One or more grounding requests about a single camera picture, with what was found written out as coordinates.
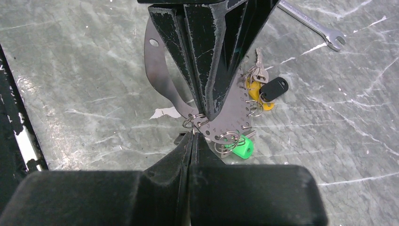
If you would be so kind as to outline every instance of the key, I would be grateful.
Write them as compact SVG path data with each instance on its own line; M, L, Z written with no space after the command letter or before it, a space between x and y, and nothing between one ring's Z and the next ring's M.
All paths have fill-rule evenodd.
M259 100L259 91L262 88L262 85L260 82L254 81L251 85L249 83L247 84L248 87L248 94L253 100ZM263 109L265 111L270 111L271 109L274 108L274 103L267 102L264 103L262 99L260 99L261 104L263 105Z
M247 132L247 133L245 133L245 134L243 134L247 139L250 139L250 138L252 138L253 136L255 136L255 134L256 134L256 131L252 131L252 132ZM232 152L228 152L228 153L226 153L226 154L219 154L219 153L217 153L217 155L220 157L220 158L226 158L227 156L230 156L232 153L233 153L234 151L232 151Z
M256 68L253 68L252 79L257 82L267 83L269 81L269 73L264 69L263 56L260 48L256 48L256 56Z
M246 134L246 135L244 134L244 136L246 136L248 139L251 139L255 135L256 135L256 131L255 130L250 132L250 133L248 133L248 134Z
M245 136L243 138L245 139L245 144L235 147L232 152L242 159L248 159L254 153L254 143Z
M259 90L259 95L263 102L270 102L283 95L288 89L288 82L281 77L277 77L263 85Z

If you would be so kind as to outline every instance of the metal key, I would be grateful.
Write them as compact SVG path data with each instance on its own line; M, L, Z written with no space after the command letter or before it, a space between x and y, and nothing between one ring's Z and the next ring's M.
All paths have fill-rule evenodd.
M331 49L337 52L341 50L341 46L338 44L337 40L345 45L346 40L342 32L324 27L284 0L281 0L277 6L305 26L321 35L326 41L327 46Z
M251 138L252 138L253 136L255 136L255 135L256 135L256 130L254 130L254 131L248 133L247 135L244 134L244 136L246 136L248 139L251 139Z
M253 80L261 82L261 83L267 83L269 81L269 73L264 69L263 66L263 56L262 56L262 51L260 48L256 48L256 69L254 71L254 74L252 75Z

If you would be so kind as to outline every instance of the gray marble surface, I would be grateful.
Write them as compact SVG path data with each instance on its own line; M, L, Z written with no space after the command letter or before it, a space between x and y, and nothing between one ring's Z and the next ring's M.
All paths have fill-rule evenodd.
M348 43L336 53L276 9L250 55L261 47L290 91L254 119L254 156L226 162L307 167L330 225L399 225L399 2L290 3ZM142 170L175 147L183 119L144 72L147 19L136 1L0 1L0 42L50 169Z

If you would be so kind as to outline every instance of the key ring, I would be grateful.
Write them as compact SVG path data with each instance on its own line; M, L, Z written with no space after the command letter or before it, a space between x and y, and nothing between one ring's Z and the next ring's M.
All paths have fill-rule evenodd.
M231 135L231 138L234 139L235 141L229 145L223 145L224 147L229 146L228 148L217 148L217 146L216 146L217 143L214 143L214 148L217 153L227 154L227 153L232 152L235 147L245 145L245 142L246 142L245 139L243 139L237 132L234 132L234 131L225 132L225 133L221 134L218 137L218 139L226 138L226 136L228 136L228 135Z
M186 129L194 128L194 123L192 122L194 119L197 119L197 118L201 118L201 119L202 119L202 118L206 118L206 117L207 117L207 116L204 115L204 114L192 115L192 116L188 117L186 120L183 121L183 127L186 128ZM209 122L209 119L206 119L204 122L198 122L198 123L197 123L197 126L198 126L198 128L200 128L201 126L207 124L208 122Z
M252 83L252 73L250 72L245 72L242 76L244 76L244 89L247 90L248 89L248 85L247 83L249 82L249 84Z
M261 116L261 115L263 114L264 108L263 108L263 105L260 103L260 100L258 100L258 101L256 101L256 100L247 100L246 102L247 102L248 104L250 104L250 103L256 103L256 104L258 105L258 107L256 107L256 108L251 108L251 113L250 113L248 116L251 116L251 117L259 117L259 116ZM254 113L256 112L257 109L261 109L262 111L261 111L259 114L254 115Z

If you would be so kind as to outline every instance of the open-end wrench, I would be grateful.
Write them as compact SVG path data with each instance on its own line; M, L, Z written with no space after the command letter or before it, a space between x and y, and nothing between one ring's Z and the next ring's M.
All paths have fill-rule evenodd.
M343 45L346 43L345 36L342 32L326 28L325 26L319 24L312 18L305 15L303 12L293 7L288 2L281 0L278 4L278 7L302 24L306 25L307 27L321 35L326 41L328 47L330 47L331 49L337 52L341 50L341 46L338 44L337 40L340 41Z

